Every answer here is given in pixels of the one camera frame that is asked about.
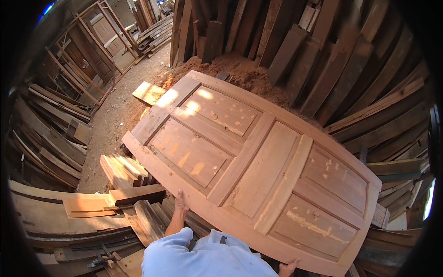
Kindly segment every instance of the wood workshop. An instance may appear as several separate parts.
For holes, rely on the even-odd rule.
[[[441,24],[411,2],[39,0],[5,15],[2,271],[432,276]]]

